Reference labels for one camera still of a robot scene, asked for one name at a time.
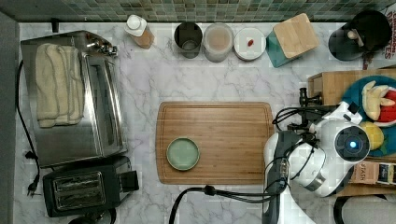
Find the green bowl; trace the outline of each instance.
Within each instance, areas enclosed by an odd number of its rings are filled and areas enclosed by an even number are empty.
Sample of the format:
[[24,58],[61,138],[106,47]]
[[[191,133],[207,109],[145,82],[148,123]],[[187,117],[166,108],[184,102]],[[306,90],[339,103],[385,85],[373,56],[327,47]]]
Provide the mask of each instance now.
[[199,149],[190,138],[180,137],[169,144],[166,158],[173,168],[187,171],[198,162]]

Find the black kettle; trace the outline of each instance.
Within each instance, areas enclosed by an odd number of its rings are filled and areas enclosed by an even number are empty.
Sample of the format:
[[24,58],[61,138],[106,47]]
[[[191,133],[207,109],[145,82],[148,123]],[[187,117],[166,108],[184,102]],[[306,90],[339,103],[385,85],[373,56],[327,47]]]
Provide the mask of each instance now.
[[336,59],[351,61],[365,52],[384,48],[390,41],[391,33],[384,14],[366,10],[332,33],[329,38],[329,50]]

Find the toaster lever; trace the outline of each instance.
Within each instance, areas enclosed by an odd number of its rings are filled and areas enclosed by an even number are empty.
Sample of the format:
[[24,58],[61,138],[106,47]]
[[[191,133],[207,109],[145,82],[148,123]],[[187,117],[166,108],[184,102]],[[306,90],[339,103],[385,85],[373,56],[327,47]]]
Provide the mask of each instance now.
[[121,192],[132,192],[139,189],[139,183],[137,181],[136,171],[130,171],[119,174],[119,178],[120,178]]

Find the white marble countertop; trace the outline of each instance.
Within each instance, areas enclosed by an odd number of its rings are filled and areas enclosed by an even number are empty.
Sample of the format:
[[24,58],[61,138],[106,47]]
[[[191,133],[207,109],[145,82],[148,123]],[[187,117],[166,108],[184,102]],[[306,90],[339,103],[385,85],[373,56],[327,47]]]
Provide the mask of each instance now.
[[[190,186],[164,185],[155,163],[155,125],[163,101],[261,101],[279,109],[298,105],[299,88],[323,71],[361,69],[361,61],[340,62],[328,51],[330,34],[343,23],[313,23],[320,45],[301,58],[274,68],[266,52],[253,62],[233,52],[222,63],[212,63],[201,52],[188,60],[175,53],[176,23],[150,23],[156,36],[151,49],[139,48],[123,30],[123,23],[61,23],[60,33],[87,30],[119,47],[122,110],[128,120],[128,156],[139,173],[140,190],[118,208],[117,223],[167,223],[177,195]],[[203,31],[208,24],[199,24]],[[233,23],[234,33],[256,27],[265,35],[274,23]],[[49,23],[20,23],[21,40],[52,35]],[[27,197],[35,164],[23,155],[27,139],[17,122],[14,223],[68,223],[71,217],[48,217],[42,195]],[[215,186],[219,189],[261,192],[262,186]],[[294,199],[317,223],[332,223],[334,197],[317,198],[292,185]],[[37,193],[42,193],[42,185]],[[203,193],[190,193],[179,206],[176,223],[262,223],[262,207]]]

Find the yellow ball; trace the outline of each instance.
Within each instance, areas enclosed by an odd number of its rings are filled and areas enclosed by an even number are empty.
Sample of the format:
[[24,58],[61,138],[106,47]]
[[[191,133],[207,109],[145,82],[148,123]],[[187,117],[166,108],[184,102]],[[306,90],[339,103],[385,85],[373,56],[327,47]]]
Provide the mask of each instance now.
[[372,122],[365,121],[360,124],[370,141],[370,149],[378,149],[384,143],[384,134],[382,130]]

